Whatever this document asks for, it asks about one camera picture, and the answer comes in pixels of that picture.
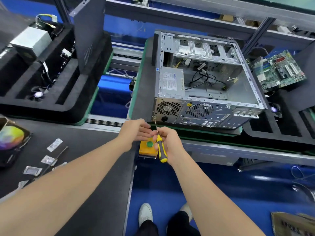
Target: yellow screwdriver handle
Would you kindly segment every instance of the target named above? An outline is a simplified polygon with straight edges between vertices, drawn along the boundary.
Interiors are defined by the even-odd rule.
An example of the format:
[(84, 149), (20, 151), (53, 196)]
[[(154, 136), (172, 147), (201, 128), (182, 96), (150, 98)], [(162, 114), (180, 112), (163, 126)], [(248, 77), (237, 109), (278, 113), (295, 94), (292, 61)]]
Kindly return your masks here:
[(166, 154), (166, 151), (165, 151), (165, 148), (164, 148), (163, 140), (160, 137), (160, 135), (158, 135), (157, 143), (158, 143), (157, 145), (158, 145), (158, 154), (159, 154), (159, 157), (160, 157), (160, 161), (163, 162), (163, 163), (167, 162), (167, 154)]

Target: black pants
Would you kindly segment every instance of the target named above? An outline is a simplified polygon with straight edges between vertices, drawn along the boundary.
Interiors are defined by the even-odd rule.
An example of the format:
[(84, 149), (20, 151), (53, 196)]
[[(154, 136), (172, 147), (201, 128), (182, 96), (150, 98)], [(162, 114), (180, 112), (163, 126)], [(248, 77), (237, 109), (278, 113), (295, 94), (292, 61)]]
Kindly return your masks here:
[[(168, 222), (167, 236), (200, 236), (198, 230), (189, 225), (188, 214), (184, 211), (177, 212)], [(157, 226), (146, 220), (136, 233), (136, 236), (158, 236)]]

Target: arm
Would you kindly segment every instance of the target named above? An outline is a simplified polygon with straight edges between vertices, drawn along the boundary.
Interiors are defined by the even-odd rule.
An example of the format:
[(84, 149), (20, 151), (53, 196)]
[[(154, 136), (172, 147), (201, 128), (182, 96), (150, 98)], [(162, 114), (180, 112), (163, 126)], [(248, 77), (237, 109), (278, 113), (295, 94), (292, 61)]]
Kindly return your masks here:
[(175, 130), (162, 127), (158, 131), (201, 235), (265, 235), (200, 169)]
[(126, 121), (117, 138), (49, 172), (0, 204), (0, 235), (55, 235), (93, 193), (133, 140), (147, 140), (150, 125)]

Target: red component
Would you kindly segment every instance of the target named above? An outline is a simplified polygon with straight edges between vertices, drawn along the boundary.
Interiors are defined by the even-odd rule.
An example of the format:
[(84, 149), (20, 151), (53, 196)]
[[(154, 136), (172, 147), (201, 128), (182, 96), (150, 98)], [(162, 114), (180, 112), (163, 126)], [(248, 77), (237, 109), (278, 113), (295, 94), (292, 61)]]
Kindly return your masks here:
[(284, 58), (284, 57), (281, 57), (281, 58), (279, 58), (279, 59), (276, 59), (276, 62), (278, 63), (278, 62), (283, 61), (283, 60), (285, 60), (285, 58)]

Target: hand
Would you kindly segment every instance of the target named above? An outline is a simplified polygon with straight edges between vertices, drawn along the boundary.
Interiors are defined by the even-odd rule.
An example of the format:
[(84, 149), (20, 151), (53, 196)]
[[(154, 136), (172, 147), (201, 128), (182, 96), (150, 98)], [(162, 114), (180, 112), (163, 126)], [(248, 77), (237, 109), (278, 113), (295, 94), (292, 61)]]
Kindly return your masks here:
[(147, 141), (151, 137), (150, 124), (143, 119), (125, 121), (120, 129), (118, 139), (126, 147), (125, 151), (131, 149), (133, 141)]
[[(181, 160), (181, 156), (186, 153), (183, 144), (174, 129), (168, 127), (158, 127), (158, 133), (163, 139), (164, 147), (167, 154), (167, 162), (174, 166), (177, 160)], [(153, 141), (155, 142), (157, 139), (157, 131), (154, 130), (151, 132), (151, 136), (153, 137)], [(158, 144), (154, 144), (155, 150), (158, 150)]]

